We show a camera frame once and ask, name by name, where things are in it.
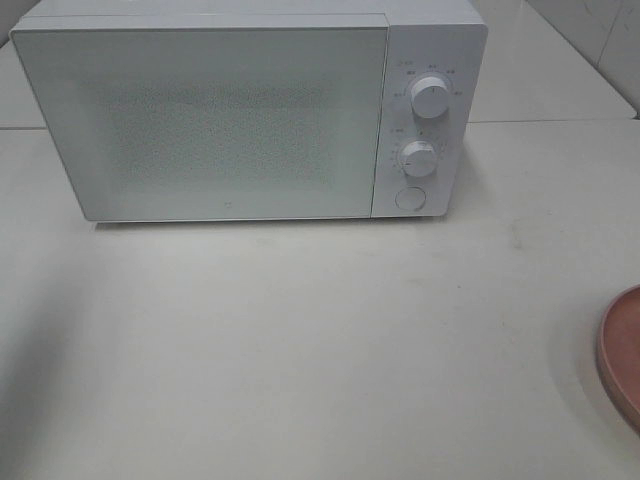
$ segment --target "wall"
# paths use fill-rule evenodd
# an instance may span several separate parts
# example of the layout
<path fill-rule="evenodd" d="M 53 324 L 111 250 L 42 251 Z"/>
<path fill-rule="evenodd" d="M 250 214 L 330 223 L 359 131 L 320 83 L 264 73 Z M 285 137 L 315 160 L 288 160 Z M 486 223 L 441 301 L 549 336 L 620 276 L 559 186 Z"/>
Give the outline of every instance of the wall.
<path fill-rule="evenodd" d="M 640 111 L 640 0 L 528 0 Z"/>
<path fill-rule="evenodd" d="M 8 40 L 9 30 L 38 0 L 0 0 L 0 45 Z"/>

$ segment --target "white knob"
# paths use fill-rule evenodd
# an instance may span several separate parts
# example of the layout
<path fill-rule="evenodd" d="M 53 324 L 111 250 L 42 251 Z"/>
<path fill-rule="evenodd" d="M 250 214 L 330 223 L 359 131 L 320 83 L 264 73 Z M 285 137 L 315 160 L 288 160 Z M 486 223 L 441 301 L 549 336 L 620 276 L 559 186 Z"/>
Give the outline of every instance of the white knob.
<path fill-rule="evenodd" d="M 449 108 L 449 85 L 435 75 L 419 79 L 411 87 L 411 106 L 419 117 L 439 117 Z"/>
<path fill-rule="evenodd" d="M 400 167 L 410 177 L 426 177 L 438 166 L 438 156 L 428 142 L 411 142 L 399 156 Z"/>

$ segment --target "control panel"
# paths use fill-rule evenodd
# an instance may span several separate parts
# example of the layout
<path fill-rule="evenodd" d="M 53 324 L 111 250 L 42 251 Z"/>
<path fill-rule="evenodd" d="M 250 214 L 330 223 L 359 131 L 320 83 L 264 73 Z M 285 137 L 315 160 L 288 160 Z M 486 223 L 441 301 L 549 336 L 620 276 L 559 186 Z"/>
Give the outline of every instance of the control panel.
<path fill-rule="evenodd" d="M 390 27 L 373 217 L 446 213 L 486 34 L 482 24 Z"/>

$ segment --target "microwave door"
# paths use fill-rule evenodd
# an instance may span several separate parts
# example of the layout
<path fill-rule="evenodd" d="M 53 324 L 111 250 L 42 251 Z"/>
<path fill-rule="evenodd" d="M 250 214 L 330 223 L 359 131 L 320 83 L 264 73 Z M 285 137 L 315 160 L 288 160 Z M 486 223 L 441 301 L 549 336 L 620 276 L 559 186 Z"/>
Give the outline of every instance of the microwave door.
<path fill-rule="evenodd" d="M 14 34 L 87 219 L 370 216 L 380 15 L 254 17 Z"/>

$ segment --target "white tile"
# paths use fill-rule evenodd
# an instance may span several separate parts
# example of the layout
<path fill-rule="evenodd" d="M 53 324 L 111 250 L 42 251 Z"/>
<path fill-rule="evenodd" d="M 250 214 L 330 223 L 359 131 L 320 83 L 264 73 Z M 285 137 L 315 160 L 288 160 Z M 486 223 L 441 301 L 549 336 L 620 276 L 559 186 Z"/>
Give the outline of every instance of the white tile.
<path fill-rule="evenodd" d="M 528 0 L 592 64 L 602 49 L 621 0 Z"/>
<path fill-rule="evenodd" d="M 43 128 L 44 119 L 11 42 L 0 48 L 0 128 Z"/>
<path fill-rule="evenodd" d="M 475 0 L 489 25 L 472 122 L 633 118 L 634 110 L 529 4 Z"/>
<path fill-rule="evenodd" d="M 640 109 L 640 0 L 625 0 L 599 67 Z"/>

